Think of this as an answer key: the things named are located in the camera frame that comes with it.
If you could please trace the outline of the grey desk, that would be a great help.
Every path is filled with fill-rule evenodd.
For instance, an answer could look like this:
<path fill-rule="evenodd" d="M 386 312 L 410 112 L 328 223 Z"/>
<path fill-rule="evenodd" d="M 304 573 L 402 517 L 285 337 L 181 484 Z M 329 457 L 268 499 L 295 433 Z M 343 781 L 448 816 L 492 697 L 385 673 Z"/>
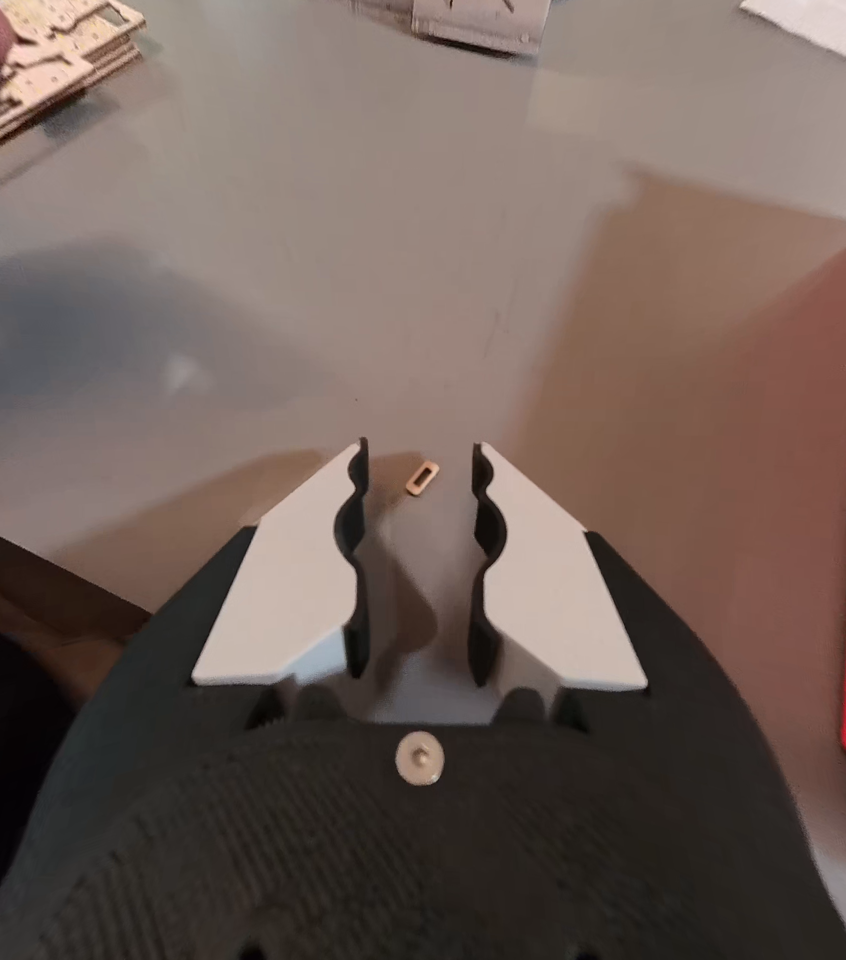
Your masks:
<path fill-rule="evenodd" d="M 846 918 L 846 61 L 737 2 L 561 2 L 534 61 L 135 6 L 0 148 L 0 536 L 154 611 L 364 436 L 351 699 L 477 722 L 487 441 L 718 657 Z"/>

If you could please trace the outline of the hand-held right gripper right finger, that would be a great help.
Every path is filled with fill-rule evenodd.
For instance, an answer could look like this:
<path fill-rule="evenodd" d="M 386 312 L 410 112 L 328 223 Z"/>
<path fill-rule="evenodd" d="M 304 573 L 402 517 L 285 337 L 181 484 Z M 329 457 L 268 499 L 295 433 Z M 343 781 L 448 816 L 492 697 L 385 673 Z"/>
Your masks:
<path fill-rule="evenodd" d="M 481 689 L 643 691 L 648 679 L 587 529 L 487 442 L 474 445 L 469 617 Z"/>

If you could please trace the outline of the wooden laser-cut sheet stack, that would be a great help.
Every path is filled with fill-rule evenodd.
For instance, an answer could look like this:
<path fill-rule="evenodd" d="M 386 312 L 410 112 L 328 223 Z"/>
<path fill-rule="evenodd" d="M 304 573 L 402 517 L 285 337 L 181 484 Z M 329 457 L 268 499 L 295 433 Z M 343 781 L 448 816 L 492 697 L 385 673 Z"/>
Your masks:
<path fill-rule="evenodd" d="M 141 56 L 144 14 L 118 1 L 0 1 L 15 42 L 1 68 L 0 144 Z"/>

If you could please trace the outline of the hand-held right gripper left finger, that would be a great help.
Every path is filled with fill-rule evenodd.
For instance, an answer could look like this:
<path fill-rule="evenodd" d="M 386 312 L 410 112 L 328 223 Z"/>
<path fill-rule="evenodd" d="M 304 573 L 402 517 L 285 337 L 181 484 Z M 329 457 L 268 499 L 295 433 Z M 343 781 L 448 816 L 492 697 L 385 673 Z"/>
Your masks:
<path fill-rule="evenodd" d="M 299 687 L 368 666 L 364 569 L 367 438 L 351 443 L 267 511 L 213 622 L 196 687 Z"/>

